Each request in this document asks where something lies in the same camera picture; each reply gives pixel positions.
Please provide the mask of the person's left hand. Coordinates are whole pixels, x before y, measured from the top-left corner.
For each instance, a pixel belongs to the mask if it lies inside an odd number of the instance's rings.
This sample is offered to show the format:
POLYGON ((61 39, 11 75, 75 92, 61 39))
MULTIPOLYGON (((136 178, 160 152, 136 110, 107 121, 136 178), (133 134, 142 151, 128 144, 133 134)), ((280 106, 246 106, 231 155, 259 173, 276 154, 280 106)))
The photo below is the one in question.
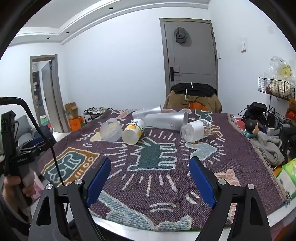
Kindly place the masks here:
POLYGON ((4 213, 20 214, 22 212, 29 216, 31 209, 25 207, 26 202, 21 200, 23 195, 20 195, 20 183, 21 179, 18 176, 8 175, 4 178, 4 185, 1 193, 1 209, 4 213))

